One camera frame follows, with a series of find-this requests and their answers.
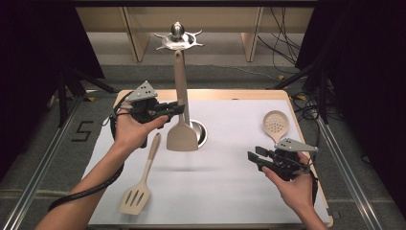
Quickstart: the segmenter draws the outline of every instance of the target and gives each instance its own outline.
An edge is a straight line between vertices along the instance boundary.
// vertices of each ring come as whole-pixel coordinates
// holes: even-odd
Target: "hand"
[[[302,163],[307,164],[308,158],[302,152],[298,152]],[[266,167],[262,167],[265,175],[277,186],[283,201],[296,213],[313,209],[312,179],[309,174],[299,174],[291,181],[282,180],[276,173]]]
[[[162,116],[145,124],[135,121],[127,109],[120,109],[116,123],[115,146],[124,148],[124,152],[131,153],[139,148],[146,140],[148,134],[157,127],[161,127],[168,119],[168,116]]]

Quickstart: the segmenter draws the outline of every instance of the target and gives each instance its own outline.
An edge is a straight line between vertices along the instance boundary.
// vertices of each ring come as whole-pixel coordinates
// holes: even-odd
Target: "wooden table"
[[[160,132],[162,141],[147,180],[151,198],[142,213],[122,214],[118,207],[124,191],[140,180],[150,143],[125,161],[121,177],[107,189],[89,224],[164,229],[302,226],[274,184],[247,158],[247,151],[254,151],[255,146],[273,149],[273,140],[261,128],[262,118],[270,110],[278,109],[287,115],[291,126],[284,137],[304,141],[287,94],[282,90],[188,92],[191,119],[208,130],[206,144],[198,151],[167,150],[167,132],[177,118],[152,131],[149,136]],[[174,90],[157,93],[159,102],[176,99]],[[84,174],[102,158],[112,142],[110,129],[105,126]],[[321,186],[315,209],[328,226],[332,225]]]

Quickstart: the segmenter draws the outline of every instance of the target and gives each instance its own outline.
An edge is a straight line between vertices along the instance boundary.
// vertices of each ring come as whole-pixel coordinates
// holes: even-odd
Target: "spatula handle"
[[[179,105],[185,105],[185,110],[183,116],[185,118],[186,124],[190,125],[190,115],[189,115],[189,103],[188,103],[188,86],[186,83],[186,73],[185,73],[185,57],[183,51],[177,50],[174,54],[174,75],[175,75],[175,87],[176,96]]]
[[[155,157],[156,151],[158,150],[159,143],[161,141],[161,134],[158,132],[156,133],[155,137],[153,138],[151,149],[149,151],[148,160],[153,160]]]

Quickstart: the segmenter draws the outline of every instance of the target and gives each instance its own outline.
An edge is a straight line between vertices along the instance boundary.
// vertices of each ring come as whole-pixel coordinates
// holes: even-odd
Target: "forearm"
[[[301,219],[307,230],[327,229],[326,225],[312,207],[306,210],[295,211],[295,213]]]
[[[131,152],[113,145],[104,158],[70,192],[75,194],[109,179]],[[45,216],[36,229],[84,229],[105,190],[57,206]]]

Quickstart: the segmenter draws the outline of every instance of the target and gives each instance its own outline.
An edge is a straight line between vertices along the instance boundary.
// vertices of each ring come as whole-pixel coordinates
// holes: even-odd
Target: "spatula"
[[[198,150],[197,135],[189,124],[189,107],[187,99],[185,60],[180,50],[175,51],[174,75],[176,96],[179,105],[185,104],[184,114],[179,115],[179,123],[173,126],[167,137],[167,149],[175,151]]]
[[[289,130],[289,120],[283,112],[272,110],[263,117],[263,129],[274,139],[275,145],[277,145]]]
[[[149,200],[150,191],[147,186],[147,177],[149,169],[151,168],[153,158],[158,150],[159,143],[161,141],[161,134],[157,133],[153,138],[151,149],[147,160],[146,167],[144,168],[144,174],[141,181],[127,189],[123,196],[122,204],[120,205],[120,212],[132,215],[138,215],[143,210],[147,201]]]

